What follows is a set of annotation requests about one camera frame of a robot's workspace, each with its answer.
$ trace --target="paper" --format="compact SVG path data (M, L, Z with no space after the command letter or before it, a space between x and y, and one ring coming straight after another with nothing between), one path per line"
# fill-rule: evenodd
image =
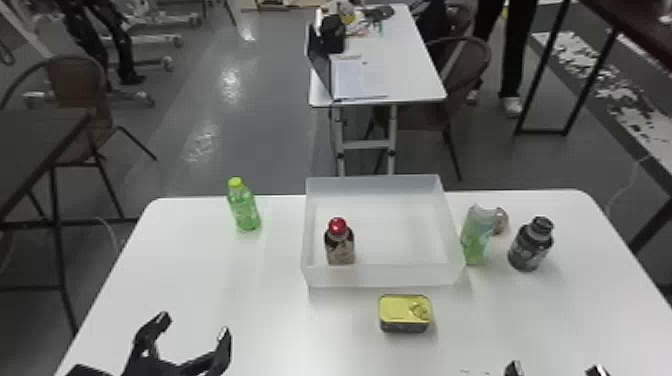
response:
M332 59L335 100L384 98L383 67L363 58Z

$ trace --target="person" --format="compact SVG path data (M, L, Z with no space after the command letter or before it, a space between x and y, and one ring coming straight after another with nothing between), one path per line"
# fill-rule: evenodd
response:
M530 27L537 11L538 0L509 0L508 19L506 22L506 42L502 65L502 81L499 98L507 117L517 118L523 111L520 101L520 82L523 78L523 59ZM478 13L474 25L474 36L484 41L490 34L497 18L502 13L504 0L478 0ZM482 80L469 92L467 103L478 103Z
M145 80L145 76L135 71L133 63L133 45L131 38L123 28L124 16L119 13L111 0L55 0L65 16L65 25L68 33L75 42L96 59L105 70L109 67L107 49L100 40L91 21L86 15L86 9L98 18L110 31L119 54L117 74L122 85L138 85ZM107 80L108 90L111 90L110 80Z

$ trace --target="red bottle cap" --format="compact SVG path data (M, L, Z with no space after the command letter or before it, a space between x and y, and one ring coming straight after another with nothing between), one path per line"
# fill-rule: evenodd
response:
M345 219L341 217L334 217L329 221L329 225L327 225L327 231L329 231L330 234L336 235L336 236L341 236L345 234L345 231L348 229L348 224L345 223Z

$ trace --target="caster wheel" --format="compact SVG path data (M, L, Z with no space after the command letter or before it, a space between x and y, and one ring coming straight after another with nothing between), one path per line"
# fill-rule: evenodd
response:
M199 27L203 24L203 20L201 20L200 16L192 16L189 18L189 26L191 27Z
M182 48L182 46L184 46L184 39L182 39L182 37L173 38L173 46L175 46L175 48Z
M161 59L161 67L163 67L163 70L166 72L172 72L175 69L173 58L170 56L164 56Z

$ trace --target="translucent storage box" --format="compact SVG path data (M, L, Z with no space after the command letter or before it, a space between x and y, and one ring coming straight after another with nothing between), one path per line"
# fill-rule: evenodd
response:
M343 217L356 261L330 266L324 232ZM437 175L308 178L301 270L311 287L450 285L464 256Z

